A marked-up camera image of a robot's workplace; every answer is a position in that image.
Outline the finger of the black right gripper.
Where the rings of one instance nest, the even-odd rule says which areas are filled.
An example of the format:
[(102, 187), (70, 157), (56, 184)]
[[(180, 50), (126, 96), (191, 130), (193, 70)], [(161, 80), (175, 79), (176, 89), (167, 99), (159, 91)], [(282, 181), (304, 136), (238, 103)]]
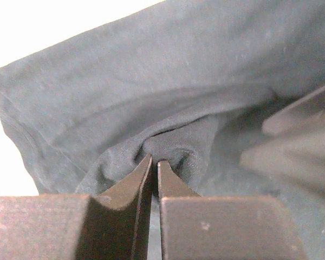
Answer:
[(245, 150), (240, 164), (263, 176), (325, 192), (325, 129), (268, 140)]
[(325, 111), (325, 85), (281, 109), (263, 122), (265, 134), (277, 136), (303, 120)]

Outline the black t-shirt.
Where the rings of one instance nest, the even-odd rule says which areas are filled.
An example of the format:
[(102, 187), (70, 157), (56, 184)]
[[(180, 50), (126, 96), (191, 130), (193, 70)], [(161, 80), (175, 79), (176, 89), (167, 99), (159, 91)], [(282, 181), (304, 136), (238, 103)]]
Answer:
[(97, 195), (147, 154), (205, 196), (287, 204), (325, 259), (325, 200), (239, 166), (325, 83), (325, 1), (164, 1), (0, 68), (0, 120), (39, 193)]

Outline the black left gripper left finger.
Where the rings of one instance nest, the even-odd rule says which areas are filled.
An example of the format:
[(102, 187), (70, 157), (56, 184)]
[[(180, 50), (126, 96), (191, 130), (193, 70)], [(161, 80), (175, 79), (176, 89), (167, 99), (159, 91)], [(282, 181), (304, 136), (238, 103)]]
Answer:
[(96, 197), (0, 197), (0, 259), (146, 259), (151, 164)]

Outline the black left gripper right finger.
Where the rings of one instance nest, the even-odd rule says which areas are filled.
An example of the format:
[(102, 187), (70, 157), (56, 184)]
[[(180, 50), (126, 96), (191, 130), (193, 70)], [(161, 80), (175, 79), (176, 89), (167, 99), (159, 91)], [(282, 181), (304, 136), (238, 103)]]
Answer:
[(288, 210), (269, 196), (202, 197), (158, 163), (163, 259), (306, 259)]

